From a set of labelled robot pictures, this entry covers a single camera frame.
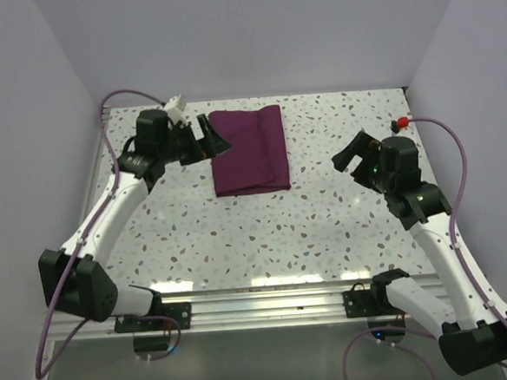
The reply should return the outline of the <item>purple surgical cloth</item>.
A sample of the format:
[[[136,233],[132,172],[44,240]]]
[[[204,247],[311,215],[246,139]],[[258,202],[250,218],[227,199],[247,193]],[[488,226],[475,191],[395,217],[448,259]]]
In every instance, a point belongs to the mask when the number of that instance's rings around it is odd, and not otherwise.
[[[230,145],[213,158],[215,196],[272,193],[291,188],[280,106],[215,111],[209,123]]]

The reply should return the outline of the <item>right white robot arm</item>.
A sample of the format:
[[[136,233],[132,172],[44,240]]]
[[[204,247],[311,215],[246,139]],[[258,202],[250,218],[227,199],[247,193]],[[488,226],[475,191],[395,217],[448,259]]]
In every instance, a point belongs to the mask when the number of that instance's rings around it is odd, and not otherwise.
[[[436,298],[402,269],[372,277],[368,289],[344,292],[346,316],[370,305],[378,315],[407,314],[438,342],[451,370],[465,376],[507,361],[507,303],[491,287],[451,224],[443,191],[421,178],[419,152],[410,138],[378,141],[360,131],[333,156],[344,172],[354,157],[353,180],[383,195],[388,210],[424,251],[448,300]]]

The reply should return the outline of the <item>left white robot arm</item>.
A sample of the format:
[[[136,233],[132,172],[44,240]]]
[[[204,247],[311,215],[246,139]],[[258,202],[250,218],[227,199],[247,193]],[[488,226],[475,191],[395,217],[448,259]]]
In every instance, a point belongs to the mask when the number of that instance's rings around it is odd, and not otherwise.
[[[157,292],[118,285],[107,273],[107,261],[128,219],[165,173],[166,165],[182,166],[212,159],[230,150],[205,115],[198,115],[201,138],[177,108],[146,109],[135,120],[135,135],[113,161],[112,174],[79,229],[57,250],[45,250],[38,266],[49,311],[102,322],[134,316],[152,331],[164,321]]]

